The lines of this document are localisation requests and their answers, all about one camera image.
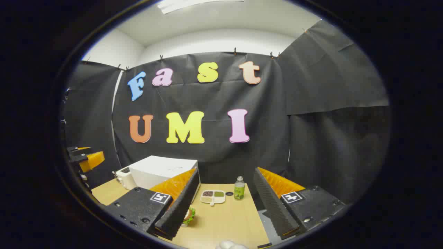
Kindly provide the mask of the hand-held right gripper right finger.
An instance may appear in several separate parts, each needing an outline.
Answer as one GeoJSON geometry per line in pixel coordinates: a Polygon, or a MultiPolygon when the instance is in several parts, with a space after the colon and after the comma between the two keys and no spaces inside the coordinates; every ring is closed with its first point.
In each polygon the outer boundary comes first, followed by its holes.
{"type": "Polygon", "coordinates": [[[261,167],[254,170],[253,181],[282,239],[312,230],[345,207],[345,203],[317,185],[303,187],[261,167]]]}

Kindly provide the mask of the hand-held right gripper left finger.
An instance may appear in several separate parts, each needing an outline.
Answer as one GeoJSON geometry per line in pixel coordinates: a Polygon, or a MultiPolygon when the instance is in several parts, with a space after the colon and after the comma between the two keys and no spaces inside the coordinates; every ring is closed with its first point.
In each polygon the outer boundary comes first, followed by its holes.
{"type": "Polygon", "coordinates": [[[195,167],[150,189],[137,186],[104,205],[104,209],[130,227],[172,240],[199,186],[199,171],[195,167]]]}

